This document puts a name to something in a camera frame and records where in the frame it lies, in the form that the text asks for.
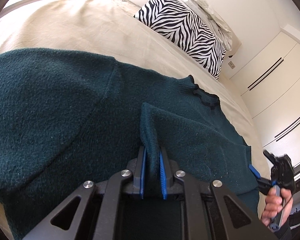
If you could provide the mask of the person's right hand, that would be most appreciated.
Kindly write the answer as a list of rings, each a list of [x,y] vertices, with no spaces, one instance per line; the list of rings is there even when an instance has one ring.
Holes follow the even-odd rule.
[[[289,189],[281,189],[281,196],[276,195],[276,188],[272,187],[265,199],[265,208],[262,212],[261,222],[268,226],[271,220],[281,212],[281,225],[285,224],[293,206],[293,197]]]

